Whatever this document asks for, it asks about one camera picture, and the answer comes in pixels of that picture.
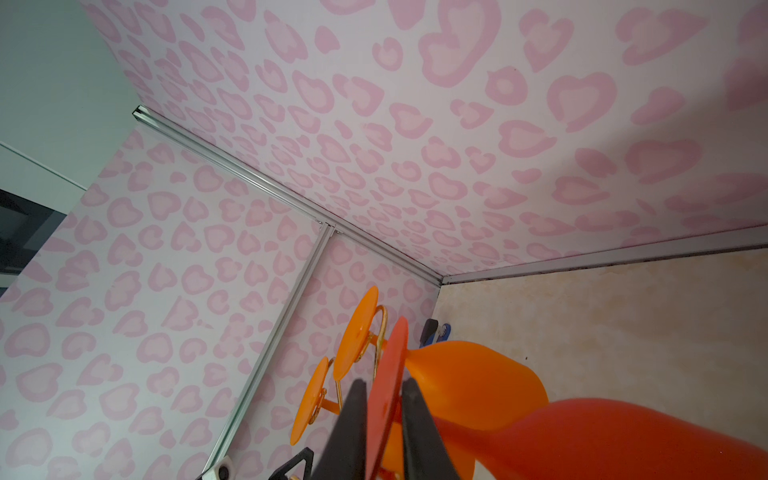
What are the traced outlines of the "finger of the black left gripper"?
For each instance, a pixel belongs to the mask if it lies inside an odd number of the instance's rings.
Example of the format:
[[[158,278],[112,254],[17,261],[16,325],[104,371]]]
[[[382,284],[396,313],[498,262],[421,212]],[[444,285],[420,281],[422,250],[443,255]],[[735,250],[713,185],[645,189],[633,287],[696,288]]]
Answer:
[[[284,464],[275,469],[269,480],[309,480],[314,461],[314,451],[305,447]]]

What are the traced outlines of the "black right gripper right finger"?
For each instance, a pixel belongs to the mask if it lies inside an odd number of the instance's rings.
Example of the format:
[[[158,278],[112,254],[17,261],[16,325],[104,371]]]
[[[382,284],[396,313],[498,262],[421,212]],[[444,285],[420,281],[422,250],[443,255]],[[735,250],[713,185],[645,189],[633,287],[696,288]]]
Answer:
[[[459,480],[418,382],[402,385],[401,418],[405,478]]]

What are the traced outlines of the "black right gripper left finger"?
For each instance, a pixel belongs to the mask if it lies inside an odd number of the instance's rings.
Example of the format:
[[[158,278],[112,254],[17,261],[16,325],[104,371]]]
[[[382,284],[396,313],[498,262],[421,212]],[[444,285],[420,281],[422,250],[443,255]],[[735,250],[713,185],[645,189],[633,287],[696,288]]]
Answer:
[[[357,379],[351,385],[346,403],[310,479],[365,479],[366,426],[367,385]]]

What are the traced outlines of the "red plastic wine glass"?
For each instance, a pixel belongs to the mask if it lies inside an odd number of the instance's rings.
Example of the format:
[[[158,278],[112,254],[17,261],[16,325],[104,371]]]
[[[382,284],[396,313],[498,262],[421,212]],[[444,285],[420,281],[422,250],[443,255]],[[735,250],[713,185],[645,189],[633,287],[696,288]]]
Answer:
[[[550,402],[512,424],[517,479],[764,479],[766,451],[639,405]]]

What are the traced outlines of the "orange wine glass front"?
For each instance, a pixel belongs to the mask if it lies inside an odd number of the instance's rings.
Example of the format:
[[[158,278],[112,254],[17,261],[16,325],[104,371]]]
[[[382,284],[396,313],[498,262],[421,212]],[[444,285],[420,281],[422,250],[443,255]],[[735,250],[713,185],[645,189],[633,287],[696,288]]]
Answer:
[[[332,401],[326,398],[328,390],[325,388],[325,381],[333,363],[333,359],[323,357],[315,368],[293,422],[290,434],[291,445],[298,443],[306,428],[315,422],[321,410],[328,411],[334,415],[341,413],[343,399],[340,381],[334,381],[337,400]]]

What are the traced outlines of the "orange wine glass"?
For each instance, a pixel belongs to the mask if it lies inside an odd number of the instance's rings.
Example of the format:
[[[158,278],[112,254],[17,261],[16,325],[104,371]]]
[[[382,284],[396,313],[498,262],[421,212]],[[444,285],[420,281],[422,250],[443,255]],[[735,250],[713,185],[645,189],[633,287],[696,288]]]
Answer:
[[[334,415],[341,413],[343,399],[340,381],[334,381],[337,400],[332,401],[326,398],[328,390],[325,388],[325,381],[333,363],[333,359],[323,357],[315,368],[293,422],[290,434],[291,445],[298,443],[306,428],[315,422],[321,410],[328,411]]]
[[[376,288],[371,288],[360,303],[373,300],[381,305]],[[406,479],[401,396],[403,382],[413,378],[460,479],[472,478],[475,463],[483,464],[498,479],[519,478],[506,442],[513,423],[548,403],[538,376],[476,343],[457,341],[410,349],[406,318],[400,318],[384,339],[382,359],[396,360],[402,373],[393,423],[376,477],[385,471]]]

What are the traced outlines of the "orange wine glass rear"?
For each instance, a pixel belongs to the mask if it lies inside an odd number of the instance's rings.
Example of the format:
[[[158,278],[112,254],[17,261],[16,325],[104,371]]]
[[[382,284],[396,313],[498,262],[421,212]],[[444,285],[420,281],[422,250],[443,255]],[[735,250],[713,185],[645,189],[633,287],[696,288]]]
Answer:
[[[371,288],[360,303],[373,300],[381,305],[376,288]],[[384,339],[382,359],[396,360],[402,373],[393,423],[376,477],[385,471],[406,479],[401,396],[403,382],[413,378],[460,479],[472,478],[475,463],[483,464],[498,479],[519,478],[506,442],[513,423],[548,403],[538,376],[476,343],[457,341],[410,349],[406,318],[400,318]]]

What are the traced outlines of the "blue black stapler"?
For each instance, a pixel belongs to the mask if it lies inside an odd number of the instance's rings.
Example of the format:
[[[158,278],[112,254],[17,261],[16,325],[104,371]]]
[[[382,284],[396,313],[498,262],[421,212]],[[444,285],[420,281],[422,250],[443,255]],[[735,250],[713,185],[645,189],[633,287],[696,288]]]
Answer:
[[[429,318],[422,328],[419,347],[424,348],[436,342],[446,341],[449,338],[451,331],[452,327],[450,324],[440,323],[436,319]]]

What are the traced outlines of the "aluminium diagonal frame bar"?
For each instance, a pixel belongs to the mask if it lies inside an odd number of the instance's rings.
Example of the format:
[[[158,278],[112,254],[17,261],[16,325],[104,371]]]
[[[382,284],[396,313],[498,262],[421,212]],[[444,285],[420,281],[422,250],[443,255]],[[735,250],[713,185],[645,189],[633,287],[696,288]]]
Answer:
[[[292,319],[294,312],[300,303],[302,295],[319,263],[323,252],[335,233],[335,228],[328,223],[321,222],[317,239],[314,241],[310,254],[305,261],[298,277],[290,290],[286,302],[265,342],[252,371],[244,385],[238,402],[233,408],[227,422],[214,444],[213,450],[198,479],[215,479],[216,468],[224,462],[228,451],[234,441],[237,431],[252,404],[253,398],[259,388],[264,375],[269,370],[270,363],[275,355],[285,330]]]

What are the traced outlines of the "aluminium frame corner post left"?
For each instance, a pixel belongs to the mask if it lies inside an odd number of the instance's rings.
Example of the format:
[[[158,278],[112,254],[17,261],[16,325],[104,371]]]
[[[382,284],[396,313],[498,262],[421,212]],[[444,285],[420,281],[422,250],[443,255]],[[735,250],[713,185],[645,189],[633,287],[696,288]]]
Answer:
[[[203,157],[270,197],[279,200],[314,220],[329,224],[339,233],[348,236],[357,244],[393,262],[398,267],[409,271],[434,286],[440,287],[442,285],[443,276],[437,271],[402,253],[383,240],[317,205],[313,201],[306,199],[268,175],[251,168],[225,150],[189,132],[146,106],[138,105],[132,112],[132,116],[137,122]]]

